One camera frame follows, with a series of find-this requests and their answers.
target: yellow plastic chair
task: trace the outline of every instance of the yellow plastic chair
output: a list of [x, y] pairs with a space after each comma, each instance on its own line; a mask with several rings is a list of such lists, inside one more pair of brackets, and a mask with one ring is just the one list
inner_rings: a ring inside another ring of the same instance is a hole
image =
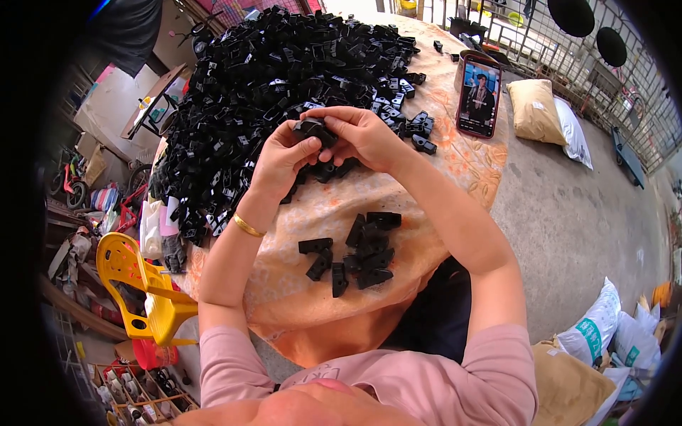
[[[128, 235], [109, 232], [97, 247], [97, 271], [104, 287], [121, 309], [125, 331], [131, 339], [154, 339], [159, 346], [196, 344], [193, 339], [173, 339], [180, 324], [197, 315], [197, 304], [185, 293], [173, 290], [163, 267], [145, 262], [137, 241]], [[147, 318], [131, 314], [112, 279], [147, 293]]]

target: bicycle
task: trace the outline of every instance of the bicycle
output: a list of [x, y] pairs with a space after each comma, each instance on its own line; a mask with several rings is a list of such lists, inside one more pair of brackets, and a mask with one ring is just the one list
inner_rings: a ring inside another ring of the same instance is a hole
[[118, 228], [114, 230], [115, 232], [125, 232], [131, 226], [137, 224], [142, 204], [147, 197], [149, 177], [151, 177], [151, 164], [144, 164], [136, 159], [130, 164], [130, 168], [134, 168], [134, 170], [128, 180], [126, 197], [119, 203], [119, 208], [121, 209], [120, 219]]
[[[69, 158], [66, 162], [64, 153], [68, 154]], [[66, 193], [66, 207], [69, 210], [80, 209], [86, 203], [89, 188], [82, 180], [85, 175], [85, 162], [86, 159], [77, 152], [62, 147], [57, 171], [53, 173], [52, 179], [47, 184], [47, 190], [51, 196], [59, 192]]]

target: gold bangle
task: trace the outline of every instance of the gold bangle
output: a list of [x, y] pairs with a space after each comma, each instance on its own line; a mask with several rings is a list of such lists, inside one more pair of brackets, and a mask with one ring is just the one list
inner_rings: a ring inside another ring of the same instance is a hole
[[241, 217], [239, 217], [236, 213], [232, 215], [232, 218], [235, 220], [237, 226], [239, 226], [244, 232], [246, 232], [249, 235], [252, 235], [256, 238], [263, 238], [265, 237], [265, 234], [267, 234], [267, 232], [258, 232], [257, 230], [253, 229], [251, 225], [244, 222], [244, 220]]

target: smartphone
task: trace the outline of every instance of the smartphone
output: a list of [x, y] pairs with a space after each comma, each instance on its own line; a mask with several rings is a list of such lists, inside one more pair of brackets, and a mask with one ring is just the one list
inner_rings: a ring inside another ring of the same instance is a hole
[[502, 68], [495, 60], [476, 55], [466, 55], [463, 61], [457, 128], [462, 133], [490, 139], [495, 133]]

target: beige pillow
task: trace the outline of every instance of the beige pillow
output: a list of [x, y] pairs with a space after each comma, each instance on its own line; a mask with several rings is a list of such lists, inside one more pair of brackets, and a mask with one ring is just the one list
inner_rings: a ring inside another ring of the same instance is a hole
[[519, 138], [566, 145], [554, 106], [552, 82], [519, 80], [507, 84], [514, 109], [514, 134]]
[[531, 426], [579, 426], [599, 410], [616, 385], [551, 345], [532, 347], [539, 408]]

